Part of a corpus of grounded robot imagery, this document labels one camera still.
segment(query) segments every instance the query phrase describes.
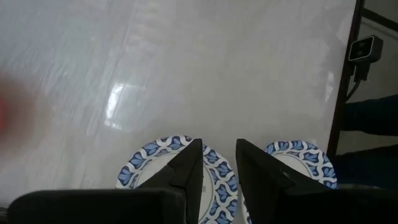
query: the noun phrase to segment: red object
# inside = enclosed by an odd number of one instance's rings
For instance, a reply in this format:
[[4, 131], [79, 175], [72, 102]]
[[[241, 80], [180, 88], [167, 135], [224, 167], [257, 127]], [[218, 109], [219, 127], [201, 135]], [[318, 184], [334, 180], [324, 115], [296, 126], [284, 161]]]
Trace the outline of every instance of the red object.
[[6, 104], [3, 98], [0, 97], [0, 131], [4, 129], [6, 125]]

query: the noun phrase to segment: white tabletop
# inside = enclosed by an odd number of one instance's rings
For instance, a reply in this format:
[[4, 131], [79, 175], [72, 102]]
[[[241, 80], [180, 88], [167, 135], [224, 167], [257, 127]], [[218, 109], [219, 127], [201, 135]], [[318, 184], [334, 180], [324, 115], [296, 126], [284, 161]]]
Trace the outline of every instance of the white tabletop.
[[174, 134], [325, 151], [355, 0], [2, 0], [0, 205], [112, 188]]

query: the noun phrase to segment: blue patterned paper plate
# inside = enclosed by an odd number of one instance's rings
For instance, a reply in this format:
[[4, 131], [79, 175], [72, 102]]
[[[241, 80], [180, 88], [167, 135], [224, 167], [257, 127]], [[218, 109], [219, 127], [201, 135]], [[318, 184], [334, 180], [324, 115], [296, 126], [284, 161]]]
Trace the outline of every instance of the blue patterned paper plate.
[[[314, 144], [306, 141], [277, 141], [267, 146], [265, 151], [281, 160], [281, 157], [293, 159], [302, 164], [301, 173], [317, 180], [331, 189], [337, 189], [335, 170], [326, 154]], [[250, 214], [242, 194], [242, 214], [244, 222], [251, 224]]]
[[[121, 169], [117, 189], [134, 189], [161, 170], [190, 144], [188, 136], [171, 136], [146, 144]], [[238, 183], [228, 161], [203, 145], [203, 187], [199, 223], [230, 224], [238, 206]]]

